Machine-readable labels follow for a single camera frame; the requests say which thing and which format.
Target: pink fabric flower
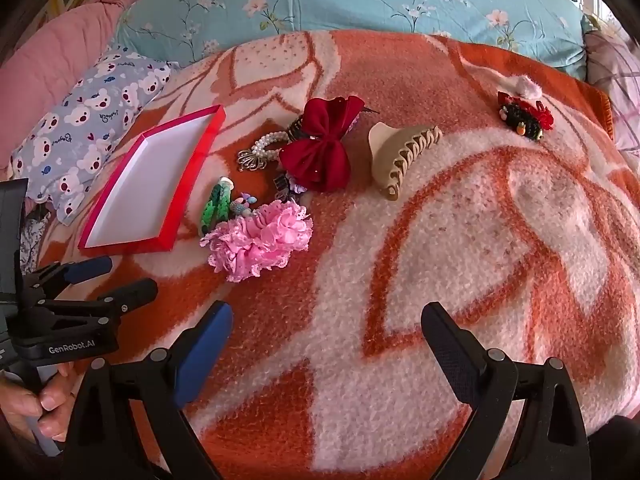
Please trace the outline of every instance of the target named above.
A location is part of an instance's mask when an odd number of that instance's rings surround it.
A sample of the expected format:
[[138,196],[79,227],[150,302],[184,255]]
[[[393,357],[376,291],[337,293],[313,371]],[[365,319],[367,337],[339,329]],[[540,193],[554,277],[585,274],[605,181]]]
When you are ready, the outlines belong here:
[[306,251],[313,226],[306,207],[274,200],[251,216],[220,222],[200,245],[209,245],[216,272],[226,270],[228,281],[241,282],[263,269],[285,267],[293,251]]

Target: open box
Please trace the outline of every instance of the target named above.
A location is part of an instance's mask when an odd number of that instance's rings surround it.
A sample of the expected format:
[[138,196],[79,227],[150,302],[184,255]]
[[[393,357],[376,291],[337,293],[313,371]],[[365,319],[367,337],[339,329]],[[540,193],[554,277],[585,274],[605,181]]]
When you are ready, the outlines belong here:
[[215,105],[141,134],[89,214],[87,256],[170,251],[189,195],[225,120]]

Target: white pom-pom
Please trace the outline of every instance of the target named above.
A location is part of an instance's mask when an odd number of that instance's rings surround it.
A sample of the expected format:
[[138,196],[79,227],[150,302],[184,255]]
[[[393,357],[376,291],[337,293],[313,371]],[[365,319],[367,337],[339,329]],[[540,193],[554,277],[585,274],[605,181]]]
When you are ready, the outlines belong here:
[[540,99],[542,97],[542,88],[534,83],[529,76],[521,75],[516,83],[516,92],[525,99]]

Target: blue floral bedsheet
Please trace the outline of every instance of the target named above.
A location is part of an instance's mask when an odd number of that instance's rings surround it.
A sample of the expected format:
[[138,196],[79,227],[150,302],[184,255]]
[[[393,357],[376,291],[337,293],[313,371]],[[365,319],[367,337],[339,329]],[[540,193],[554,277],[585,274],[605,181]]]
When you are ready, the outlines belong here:
[[584,79],[583,18],[571,0],[139,0],[115,41],[185,66],[283,32],[368,28],[497,45]]

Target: blanket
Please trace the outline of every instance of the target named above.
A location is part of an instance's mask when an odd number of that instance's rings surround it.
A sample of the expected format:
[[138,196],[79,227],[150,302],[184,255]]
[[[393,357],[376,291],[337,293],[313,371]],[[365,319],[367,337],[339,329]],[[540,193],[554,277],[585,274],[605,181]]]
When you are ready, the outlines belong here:
[[[556,125],[540,142],[497,113],[497,92],[528,74]],[[241,284],[207,265],[198,220],[226,175],[269,202],[271,164],[239,172],[236,154],[284,129],[312,96],[356,94],[369,108],[343,142],[343,192],[306,197],[314,234],[284,269]],[[139,116],[69,226],[53,222],[42,261],[77,260],[99,189],[149,127],[222,104],[226,122],[171,252],[114,258],[72,298],[151,276],[155,302],[123,319],[112,362],[167,347],[216,299],[234,330],[186,415],[227,479],[423,479],[468,417],[420,333],[440,301],[486,347],[513,359],[561,358],[591,433],[640,404],[640,187],[611,140],[600,91],[499,48],[367,31],[296,33],[232,48],[185,69]],[[438,144],[409,168],[400,197],[372,186],[367,134],[437,124]],[[134,221],[131,218],[123,221]],[[504,457],[514,404],[488,472]],[[149,455],[161,460],[141,420]]]

